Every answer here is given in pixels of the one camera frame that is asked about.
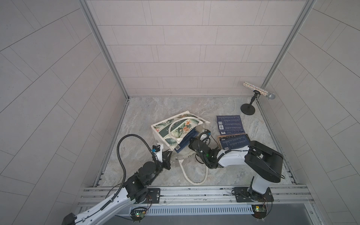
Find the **floral canvas tote bag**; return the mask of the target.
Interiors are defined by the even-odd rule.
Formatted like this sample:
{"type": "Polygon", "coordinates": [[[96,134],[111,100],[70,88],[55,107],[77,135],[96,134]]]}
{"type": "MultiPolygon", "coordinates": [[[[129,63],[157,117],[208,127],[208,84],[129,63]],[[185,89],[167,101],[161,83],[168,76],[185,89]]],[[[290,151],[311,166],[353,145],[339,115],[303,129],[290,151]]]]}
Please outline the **floral canvas tote bag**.
{"type": "Polygon", "coordinates": [[[209,128],[210,122],[189,111],[179,113],[161,122],[151,125],[153,135],[166,150],[175,151],[191,131],[209,128]]]}

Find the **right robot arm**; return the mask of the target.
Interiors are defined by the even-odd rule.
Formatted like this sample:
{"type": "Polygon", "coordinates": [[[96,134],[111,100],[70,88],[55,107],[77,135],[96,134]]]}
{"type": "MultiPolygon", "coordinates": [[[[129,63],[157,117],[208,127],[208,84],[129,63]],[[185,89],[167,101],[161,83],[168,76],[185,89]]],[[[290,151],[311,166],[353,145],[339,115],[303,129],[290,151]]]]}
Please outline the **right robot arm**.
{"type": "Polygon", "coordinates": [[[258,142],[250,141],[235,150],[212,149],[207,144],[205,133],[190,139],[189,148],[209,169],[218,169],[235,165],[247,165],[256,172],[247,189],[235,187],[233,194],[243,202],[274,201],[270,185],[279,183],[282,176],[284,156],[272,148],[258,142]]]}

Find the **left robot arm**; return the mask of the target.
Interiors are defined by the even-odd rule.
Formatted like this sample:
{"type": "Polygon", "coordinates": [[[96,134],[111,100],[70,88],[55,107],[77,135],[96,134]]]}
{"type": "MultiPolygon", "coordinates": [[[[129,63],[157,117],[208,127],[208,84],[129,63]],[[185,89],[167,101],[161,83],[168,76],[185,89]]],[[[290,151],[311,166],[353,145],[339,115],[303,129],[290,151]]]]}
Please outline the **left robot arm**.
{"type": "Polygon", "coordinates": [[[122,209],[134,203],[145,201],[149,194],[148,186],[153,183],[164,169],[171,169],[170,158],[173,152],[171,150],[162,151],[159,144],[151,148],[139,135],[129,134],[122,137],[117,144],[116,152],[123,170],[123,178],[118,185],[119,188],[115,193],[106,197],[105,200],[89,210],[77,215],[74,213],[68,214],[62,221],[63,225],[103,225],[115,217],[122,209]],[[126,168],[120,157],[120,145],[129,137],[136,137],[145,144],[145,147],[152,156],[152,161],[146,162],[134,175],[126,180],[126,168]]]}

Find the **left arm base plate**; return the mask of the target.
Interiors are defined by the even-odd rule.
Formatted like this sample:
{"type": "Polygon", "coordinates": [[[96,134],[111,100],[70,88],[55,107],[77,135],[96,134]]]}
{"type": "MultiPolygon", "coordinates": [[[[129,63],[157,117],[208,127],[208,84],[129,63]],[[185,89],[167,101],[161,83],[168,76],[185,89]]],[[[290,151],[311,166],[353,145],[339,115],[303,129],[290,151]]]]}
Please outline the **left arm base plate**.
{"type": "Polygon", "coordinates": [[[144,188],[138,194],[136,194],[136,203],[159,203],[160,191],[160,188],[144,188]]]}

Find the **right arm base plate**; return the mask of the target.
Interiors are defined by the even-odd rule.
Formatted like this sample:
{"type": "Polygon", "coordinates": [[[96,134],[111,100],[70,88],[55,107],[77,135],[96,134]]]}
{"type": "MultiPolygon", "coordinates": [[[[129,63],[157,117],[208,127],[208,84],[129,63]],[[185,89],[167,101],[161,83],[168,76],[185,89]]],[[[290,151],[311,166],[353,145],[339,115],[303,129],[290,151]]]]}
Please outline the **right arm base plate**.
{"type": "Polygon", "coordinates": [[[232,194],[238,203],[269,203],[273,202],[274,198],[271,189],[268,187],[264,194],[259,194],[256,191],[248,192],[249,187],[234,187],[232,194]]]}

